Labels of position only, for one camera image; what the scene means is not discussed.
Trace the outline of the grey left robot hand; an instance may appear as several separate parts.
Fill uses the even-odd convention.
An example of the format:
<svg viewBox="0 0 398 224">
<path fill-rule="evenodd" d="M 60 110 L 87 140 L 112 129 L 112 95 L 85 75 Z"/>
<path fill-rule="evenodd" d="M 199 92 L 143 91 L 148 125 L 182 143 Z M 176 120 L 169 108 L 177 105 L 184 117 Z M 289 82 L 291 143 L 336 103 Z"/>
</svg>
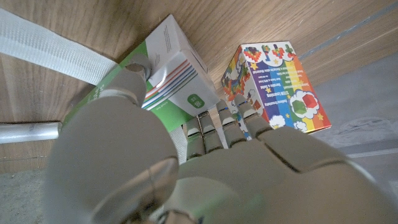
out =
<svg viewBox="0 0 398 224">
<path fill-rule="evenodd" d="M 142 104 L 151 75 L 136 54 L 62 128 L 47 163 L 49 223 L 396 223 L 397 204 L 339 150 L 272 128 L 242 98 L 247 140 L 220 109 L 224 146 L 205 124 L 178 161 L 160 119 Z"/>
</svg>

